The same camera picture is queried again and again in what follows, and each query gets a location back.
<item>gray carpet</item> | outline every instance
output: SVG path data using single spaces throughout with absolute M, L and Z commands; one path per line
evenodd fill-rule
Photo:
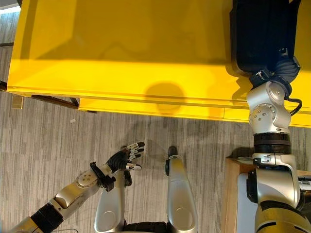
M 0 43 L 12 42 L 18 13 L 0 16 Z M 0 80 L 6 80 L 12 49 L 0 48 Z M 0 93 L 0 220 L 2 229 L 32 215 L 62 187 L 104 163 L 120 146 L 146 143 L 126 189 L 127 222 L 166 221 L 166 150 L 183 157 L 200 221 L 200 232 L 220 232 L 224 159 L 248 156 L 253 138 L 248 124 L 115 113 L 84 113 L 26 99 L 11 108 L 12 95 Z M 311 130 L 291 128 L 298 169 L 311 169 Z M 60 229 L 94 232 L 97 193 Z

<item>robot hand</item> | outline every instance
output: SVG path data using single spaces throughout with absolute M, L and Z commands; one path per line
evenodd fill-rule
M 140 165 L 132 164 L 132 160 L 139 158 L 144 151 L 145 143 L 138 142 L 123 147 L 119 152 L 115 153 L 108 161 L 112 173 L 117 170 L 141 170 Z
M 113 173 L 117 170 L 141 170 L 140 165 L 132 164 L 144 151 L 145 144 L 138 142 L 123 147 L 107 163 L 97 167 L 90 164 L 91 170 L 82 172 L 74 182 L 59 191 L 46 205 L 31 217 L 25 218 L 10 233 L 50 233 L 70 217 L 100 187 L 107 191 L 113 189 L 116 180 Z

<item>black padding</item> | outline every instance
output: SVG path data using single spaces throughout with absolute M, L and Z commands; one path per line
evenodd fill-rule
M 278 50 L 294 55 L 301 0 L 233 0 L 230 12 L 231 53 L 239 69 L 256 73 L 274 70 Z
M 124 232 L 168 233 L 165 222 L 139 222 L 124 227 Z
M 63 222 L 63 217 L 50 203 L 35 212 L 31 219 L 43 233 L 51 233 Z

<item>black cable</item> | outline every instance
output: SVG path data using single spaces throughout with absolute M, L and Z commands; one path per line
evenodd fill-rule
M 289 97 L 286 98 L 289 102 L 298 103 L 298 106 L 290 112 L 291 116 L 295 115 L 302 107 L 302 101 L 300 99 L 291 99 Z
M 68 231 L 68 230 L 74 230 L 74 231 L 76 231 L 77 233 L 79 233 L 78 230 L 77 230 L 77 229 L 74 229 L 74 228 L 68 228 L 68 229 L 62 229 L 62 230 L 55 230 L 55 231 L 52 231 L 52 232 L 62 232 L 62 231 Z

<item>black bracket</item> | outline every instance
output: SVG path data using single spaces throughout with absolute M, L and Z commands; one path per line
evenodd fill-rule
M 107 192 L 113 189 L 113 182 L 116 181 L 116 178 L 105 176 L 105 174 L 96 166 L 95 162 L 89 164 L 91 169 L 94 171 L 95 175 L 98 178 L 98 184 L 101 188 L 104 188 Z

